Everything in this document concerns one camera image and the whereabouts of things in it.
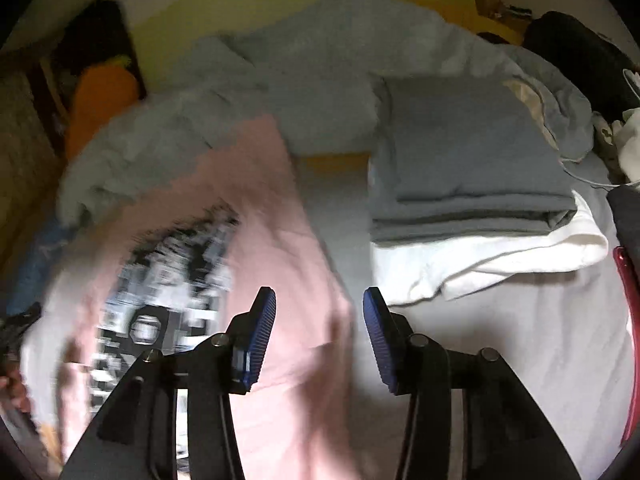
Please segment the left hand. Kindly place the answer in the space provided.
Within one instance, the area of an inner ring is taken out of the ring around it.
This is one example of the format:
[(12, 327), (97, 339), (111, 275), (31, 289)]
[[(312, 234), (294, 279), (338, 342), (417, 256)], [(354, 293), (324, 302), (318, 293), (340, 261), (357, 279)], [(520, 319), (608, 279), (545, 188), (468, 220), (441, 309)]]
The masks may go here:
[(6, 393), (17, 411), (24, 414), (32, 412), (32, 402), (23, 382), (20, 361), (12, 354), (1, 359), (1, 390)]

